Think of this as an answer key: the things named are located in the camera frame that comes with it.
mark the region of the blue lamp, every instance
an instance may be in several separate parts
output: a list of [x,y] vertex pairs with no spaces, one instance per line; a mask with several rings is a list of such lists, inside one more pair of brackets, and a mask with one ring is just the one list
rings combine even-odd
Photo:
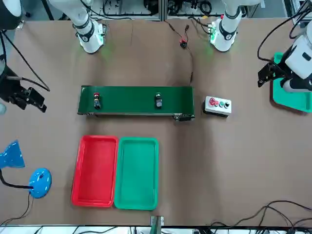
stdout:
[[11,167],[11,168],[23,168],[25,163],[20,151],[20,145],[17,140],[13,141],[3,153],[0,153],[0,180],[1,182],[9,187],[17,189],[28,189],[30,195],[33,198],[44,197],[52,183],[52,176],[48,169],[38,168],[30,176],[29,184],[26,185],[15,185],[7,183],[2,176],[2,168]]

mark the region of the red tray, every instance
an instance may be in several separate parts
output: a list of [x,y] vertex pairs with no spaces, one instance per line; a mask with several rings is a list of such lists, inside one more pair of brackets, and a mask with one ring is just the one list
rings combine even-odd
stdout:
[[79,145],[72,203],[111,207],[114,202],[118,138],[85,135]]

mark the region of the table surface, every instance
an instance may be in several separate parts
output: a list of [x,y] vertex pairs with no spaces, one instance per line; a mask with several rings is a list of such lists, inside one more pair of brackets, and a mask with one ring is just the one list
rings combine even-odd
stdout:
[[[78,116],[81,85],[188,85],[191,58],[179,37],[164,22],[109,22],[107,44],[85,53],[70,21],[28,22],[17,30],[15,44],[51,92],[47,111],[7,105],[0,118],[0,149],[18,139],[26,168],[4,169],[11,183],[25,184],[37,167],[48,168],[52,187],[33,203],[30,214],[15,224],[149,225],[150,216],[164,216],[165,225],[234,224],[276,199],[311,205],[312,115],[299,116],[269,102],[269,84],[257,86],[264,65],[256,56],[264,36],[282,19],[244,19],[235,44],[220,53],[207,44],[189,20],[171,20],[183,34],[188,23],[194,56],[195,115],[192,122],[170,117]],[[262,56],[285,51],[292,41],[287,24],[263,46]],[[18,75],[35,78],[12,50],[9,66]],[[201,113],[204,97],[230,99],[227,118]],[[155,137],[159,141],[159,202],[154,211],[81,208],[70,200],[79,140],[83,135]],[[27,192],[0,185],[0,220],[22,214]],[[292,204],[276,204],[292,220],[309,213]],[[241,225],[257,226],[260,217]],[[268,211],[266,226],[285,226]]]

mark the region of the teal tray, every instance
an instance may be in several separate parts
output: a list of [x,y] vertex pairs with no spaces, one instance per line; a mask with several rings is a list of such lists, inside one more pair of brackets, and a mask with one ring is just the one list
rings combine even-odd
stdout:
[[[283,53],[277,52],[274,55],[274,62],[279,64],[283,57]],[[286,92],[280,85],[283,78],[278,78],[273,81],[272,99],[277,105],[286,106],[291,109],[299,110],[306,113],[311,113],[312,96],[309,92],[289,93]]]
[[158,202],[158,141],[119,141],[114,204],[119,209],[153,210]]

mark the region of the cable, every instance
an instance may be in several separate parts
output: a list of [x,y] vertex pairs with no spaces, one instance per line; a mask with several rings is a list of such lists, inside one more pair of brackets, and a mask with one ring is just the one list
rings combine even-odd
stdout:
[[[169,22],[167,22],[167,21],[165,21],[168,25],[169,25],[169,27],[172,29],[172,31],[174,31],[177,35],[179,35],[181,38],[183,38],[183,36],[179,33],[179,32],[177,32],[176,30],[175,30],[175,28],[169,23]],[[184,33],[185,33],[185,35],[187,36],[187,30],[190,28],[190,26],[187,24],[186,26],[185,26],[185,29],[184,29]],[[187,51],[190,53],[190,56],[191,56],[191,63],[192,63],[192,71],[191,71],[191,75],[190,75],[190,84],[189,85],[191,85],[191,83],[192,83],[192,81],[193,81],[193,73],[194,73],[194,56],[193,56],[193,54],[192,54],[192,52],[191,52],[191,50],[190,50],[190,48],[189,48],[189,46],[188,46],[188,44],[187,44],[187,42],[189,41],[189,37],[187,36],[187,41],[186,41],[186,49],[187,49]]]
[[29,67],[29,69],[34,73],[34,75],[38,78],[38,80],[45,86],[45,90],[46,91],[50,91],[49,86],[46,85],[46,83],[43,82],[43,80],[38,76],[38,74],[34,71],[34,69],[30,66],[30,64],[28,63],[28,61],[25,59],[25,57],[21,54],[21,52],[19,51],[19,49],[15,46],[15,44],[9,39],[9,37],[5,34],[5,32],[3,32],[3,35],[5,36],[5,38],[9,41],[9,43],[14,47],[14,49],[18,52],[18,54],[21,56],[21,58],[24,60],[24,62],[27,64],[27,66]]
[[29,215],[29,213],[28,214],[26,214],[27,212],[28,212],[28,209],[29,209],[29,204],[30,204],[30,193],[28,193],[28,204],[27,204],[27,209],[26,209],[26,211],[21,215],[21,216],[19,216],[19,217],[16,217],[16,218],[9,218],[9,219],[7,219],[6,221],[3,221],[1,224],[0,224],[0,227],[3,225],[3,224],[5,224],[4,226],[6,226],[6,225],[8,225],[11,221],[13,221],[13,220],[17,220],[17,219],[22,219],[22,218],[25,218],[26,216],[28,216]]
[[176,34],[178,34],[181,38],[183,37],[183,36],[181,36],[180,33],[178,33],[178,32],[175,30],[175,28],[174,28],[168,21],[165,21],[165,20],[164,20],[164,22],[166,22],[166,23],[169,25],[169,27],[172,29],[172,31],[174,31]]
[[80,0],[81,3],[84,5],[85,8],[87,8],[88,10],[90,10],[91,12],[93,12],[94,14],[96,14],[97,16],[101,16],[101,17],[104,17],[106,19],[110,19],[110,20],[132,20],[130,17],[123,17],[123,18],[111,18],[111,17],[108,17],[106,15],[101,15],[97,12],[95,12],[94,10],[91,9],[90,6],[88,6],[87,4],[85,4],[82,0]]
[[265,61],[265,62],[270,62],[272,64],[274,64],[279,70],[280,72],[282,72],[285,76],[287,76],[286,72],[284,70],[282,70],[272,59],[268,59],[268,58],[263,58],[260,56],[260,49],[262,47],[262,45],[264,44],[264,42],[268,39],[268,37],[277,29],[279,28],[280,26],[284,25],[285,23],[287,23],[288,21],[292,20],[293,18],[299,16],[299,15],[302,15],[306,12],[308,12],[309,9],[305,10],[305,11],[302,11],[302,12],[297,12],[296,14],[294,14],[293,16],[291,16],[290,18],[286,19],[285,21],[281,22],[279,25],[277,25],[273,30],[271,30],[266,36],[265,38],[263,39],[263,41],[261,42],[261,44],[259,45],[258,47],[258,51],[257,51],[257,57],[259,60],[262,60],[262,61]]
[[253,12],[253,14],[252,14],[252,16],[250,17],[250,18],[252,18],[253,16],[254,16],[254,14],[255,14],[255,12],[256,12],[256,10],[258,9],[258,6],[259,6],[260,4],[258,3],[258,5],[255,7],[255,10],[254,10],[254,12]]
[[[203,5],[207,5],[208,7],[209,7],[209,10],[204,10],[204,8],[203,8]],[[205,14],[206,16],[209,16],[210,15],[210,13],[211,13],[211,11],[212,11],[212,5],[211,5],[211,3],[209,2],[209,1],[207,1],[207,0],[204,0],[204,1],[201,1],[200,2],[200,4],[199,4],[199,9],[200,9],[200,11],[203,13],[203,14]]]
[[289,38],[290,38],[290,39],[296,39],[296,37],[297,37],[298,35],[293,36],[293,31],[294,31],[295,27],[296,27],[296,26],[301,22],[301,20],[303,20],[303,18],[304,18],[305,16],[307,16],[310,12],[311,12],[311,10],[308,11],[307,13],[302,14],[302,15],[299,17],[299,19],[297,20],[297,22],[294,24],[294,26],[292,27],[291,31],[289,32]]
[[35,231],[34,234],[37,234],[42,228],[43,228],[43,226],[41,226],[37,231]]
[[15,184],[10,184],[8,182],[6,182],[2,176],[2,170],[0,169],[0,181],[8,186],[8,187],[11,187],[11,188],[16,188],[16,189],[33,189],[34,187],[33,186],[27,186],[27,185],[15,185]]
[[[303,208],[303,209],[305,209],[305,210],[312,211],[312,209],[311,209],[310,207],[303,206],[303,205],[301,205],[301,204],[299,204],[299,203],[296,203],[296,202],[293,202],[293,201],[288,201],[288,200],[275,200],[275,201],[271,201],[271,202],[268,203],[267,207],[269,207],[270,205],[272,205],[272,204],[274,204],[274,203],[290,203],[290,204],[299,206],[299,207],[301,207],[301,208]],[[262,218],[261,218],[261,221],[260,221],[260,223],[259,223],[259,226],[261,226],[261,224],[262,224],[262,221],[263,221],[263,219],[264,219],[264,215],[265,215],[265,212],[266,212],[266,210],[267,210],[267,207],[265,208],[265,211],[264,211],[264,213],[263,213],[263,216],[262,216]]]
[[97,234],[103,234],[103,233],[109,232],[110,230],[115,229],[115,228],[117,228],[117,227],[112,227],[112,228],[107,229],[107,230],[105,230],[105,231],[103,231],[103,232],[96,232],[96,231],[84,231],[84,232],[81,232],[81,233],[78,233],[78,234],[85,234],[85,233],[97,233]]
[[4,62],[6,64],[6,50],[5,50],[5,44],[2,36],[2,32],[0,31],[0,39],[1,39],[1,44],[2,44],[2,50],[3,50],[3,56],[4,56]]
[[232,226],[228,226],[228,225],[226,225],[226,224],[224,224],[224,223],[222,223],[222,222],[219,222],[219,221],[216,221],[216,222],[211,223],[210,226],[212,226],[212,225],[214,225],[214,224],[221,224],[221,225],[223,225],[223,226],[226,226],[226,227],[225,227],[226,229],[234,228],[234,227],[236,227],[238,224],[240,224],[240,223],[243,222],[243,221],[246,221],[246,220],[250,220],[250,219],[255,218],[256,216],[259,215],[259,213],[260,213],[263,209],[265,209],[265,211],[264,211],[264,215],[265,215],[265,213],[266,213],[266,211],[267,211],[268,208],[269,208],[269,209],[272,209],[272,210],[274,210],[274,211],[276,211],[276,212],[278,212],[281,216],[285,217],[285,218],[292,224],[292,222],[291,222],[283,213],[281,213],[281,212],[278,211],[277,209],[275,209],[275,208],[269,206],[270,204],[275,203],[275,202],[277,202],[277,201],[270,202],[268,205],[261,207],[261,209],[258,210],[254,215],[252,215],[252,216],[250,216],[250,217],[247,217],[247,218],[243,218],[243,219],[239,220],[237,223],[235,223],[235,224],[232,225]]
[[72,234],[74,234],[80,226],[77,226]]

